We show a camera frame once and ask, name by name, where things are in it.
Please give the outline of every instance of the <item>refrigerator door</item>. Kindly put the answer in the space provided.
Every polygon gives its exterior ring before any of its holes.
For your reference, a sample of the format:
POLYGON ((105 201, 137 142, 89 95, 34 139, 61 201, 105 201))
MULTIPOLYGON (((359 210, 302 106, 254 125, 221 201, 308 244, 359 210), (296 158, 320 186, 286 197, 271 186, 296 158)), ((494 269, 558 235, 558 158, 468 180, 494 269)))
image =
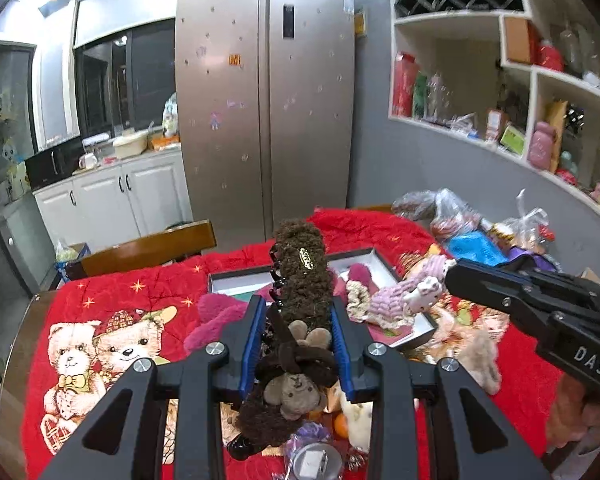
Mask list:
POLYGON ((220 250, 261 242, 258 0, 178 0, 175 59, 193 216, 220 250))
POLYGON ((350 0, 270 0, 274 225, 345 207, 354 84, 350 0))

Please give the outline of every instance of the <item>teddy bear print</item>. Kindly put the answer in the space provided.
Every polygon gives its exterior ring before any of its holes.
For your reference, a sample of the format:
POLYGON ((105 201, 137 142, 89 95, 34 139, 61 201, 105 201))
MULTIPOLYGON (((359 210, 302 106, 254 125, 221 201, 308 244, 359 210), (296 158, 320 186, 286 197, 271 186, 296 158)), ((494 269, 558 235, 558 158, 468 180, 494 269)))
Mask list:
MULTIPOLYGON (((156 364, 168 363, 167 359, 159 355, 162 349, 162 332, 165 323, 173 319, 176 313, 174 306, 153 312, 119 310, 98 327, 93 343, 102 364, 101 374, 107 389, 136 359, 147 357, 156 364)), ((171 399, 164 433, 162 462, 165 464, 173 462, 177 414, 178 401, 171 399)))
POLYGON ((99 373, 91 369, 96 359, 93 335, 99 321, 56 323, 49 331, 49 363, 58 382, 43 399, 45 415, 40 431, 46 446, 56 454, 87 413, 104 396, 99 373))

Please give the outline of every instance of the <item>pink bottle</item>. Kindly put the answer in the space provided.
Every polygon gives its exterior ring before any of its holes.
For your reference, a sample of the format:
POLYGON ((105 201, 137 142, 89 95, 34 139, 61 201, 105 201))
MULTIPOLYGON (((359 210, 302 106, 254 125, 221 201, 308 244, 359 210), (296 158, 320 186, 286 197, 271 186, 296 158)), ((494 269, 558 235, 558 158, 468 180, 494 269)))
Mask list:
POLYGON ((551 166, 551 154, 554 150, 555 128, 540 121, 531 137, 529 145, 529 163, 538 170, 548 170, 551 166))

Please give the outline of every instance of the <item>black microwave oven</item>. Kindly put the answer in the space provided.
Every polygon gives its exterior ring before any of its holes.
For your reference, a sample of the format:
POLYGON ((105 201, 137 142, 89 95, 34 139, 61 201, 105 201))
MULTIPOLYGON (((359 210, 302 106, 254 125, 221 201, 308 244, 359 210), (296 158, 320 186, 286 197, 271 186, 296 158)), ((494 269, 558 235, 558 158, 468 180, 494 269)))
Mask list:
POLYGON ((72 176, 82 155, 84 146, 78 136, 29 157, 25 165, 31 189, 35 191, 72 176))

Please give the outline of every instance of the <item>cabinet door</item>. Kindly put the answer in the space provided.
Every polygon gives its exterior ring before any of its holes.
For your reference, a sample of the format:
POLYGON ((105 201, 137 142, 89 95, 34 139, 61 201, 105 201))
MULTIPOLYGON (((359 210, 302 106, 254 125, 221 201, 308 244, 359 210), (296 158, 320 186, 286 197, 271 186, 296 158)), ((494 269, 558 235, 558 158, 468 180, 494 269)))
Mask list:
POLYGON ((139 237, 120 166, 76 178, 74 187, 78 209, 89 225, 92 252, 139 237))
POLYGON ((179 153, 124 164, 123 173, 142 236, 164 231, 191 218, 179 153))
POLYGON ((59 238, 63 238, 68 244, 88 243, 75 200, 74 184, 71 181, 43 189, 35 196, 54 246, 59 238))

